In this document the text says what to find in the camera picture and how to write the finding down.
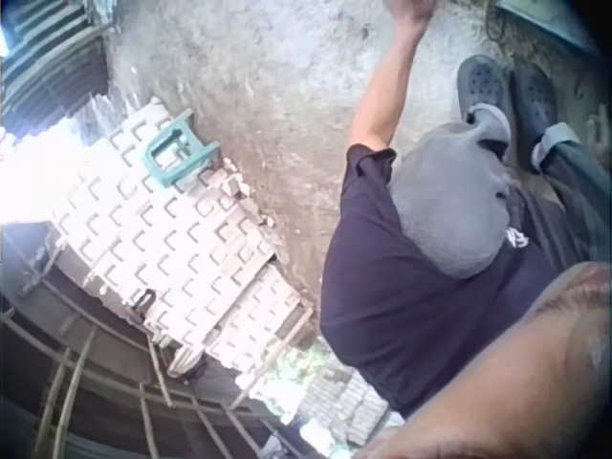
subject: concrete floor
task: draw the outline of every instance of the concrete floor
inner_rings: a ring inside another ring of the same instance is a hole
[[[440,3],[415,59],[400,152],[458,118],[454,75],[474,54],[539,64],[555,78],[562,117],[584,134],[599,77],[583,61],[513,23],[500,48],[485,35],[483,2]],[[193,109],[198,135],[221,143],[275,220],[286,275],[316,303],[339,218],[347,129],[389,37],[380,1],[119,1],[108,54],[133,104],[155,95],[176,114]],[[587,89],[577,100],[582,74]]]

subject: green plastic stool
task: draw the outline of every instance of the green plastic stool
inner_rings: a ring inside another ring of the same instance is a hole
[[[218,142],[211,142],[203,145],[200,140],[195,137],[193,131],[187,125],[187,120],[193,116],[190,109],[185,110],[172,123],[166,126],[153,139],[144,150],[142,161],[144,166],[149,171],[151,176],[155,178],[164,188],[169,188],[176,184],[179,180],[186,177],[194,169],[203,165],[208,165],[210,157],[219,148]],[[180,138],[186,137],[186,142],[181,142]],[[168,170],[162,170],[160,165],[155,161],[155,158],[164,153],[171,144],[178,142],[183,143],[184,148],[188,151],[188,156]]]

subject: black crocs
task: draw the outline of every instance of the black crocs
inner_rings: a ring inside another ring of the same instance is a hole
[[[532,164],[534,146],[544,132],[557,124],[557,96],[552,81],[535,64],[516,63],[510,78],[518,144],[519,165],[537,173]]]
[[[501,66],[487,55],[473,55],[459,67],[457,93],[463,120],[471,122],[470,108],[477,103],[494,105],[504,111],[506,91]]]

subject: man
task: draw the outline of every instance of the man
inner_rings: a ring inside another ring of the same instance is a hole
[[[356,459],[607,458],[609,391],[610,265],[583,263]]]
[[[610,184],[557,122],[550,80],[520,64],[512,80],[518,161],[544,175],[565,212],[510,185],[503,161],[511,95],[485,56],[459,69],[465,122],[425,136],[391,176],[389,145],[435,1],[385,4],[393,39],[351,129],[320,328],[339,359],[408,417],[519,321],[559,273],[609,259]]]

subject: white logo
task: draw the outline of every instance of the white logo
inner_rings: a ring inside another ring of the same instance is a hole
[[[520,232],[518,229],[508,228],[506,229],[506,235],[508,237],[508,242],[516,248],[522,249],[523,247],[527,247],[529,244],[529,237]]]

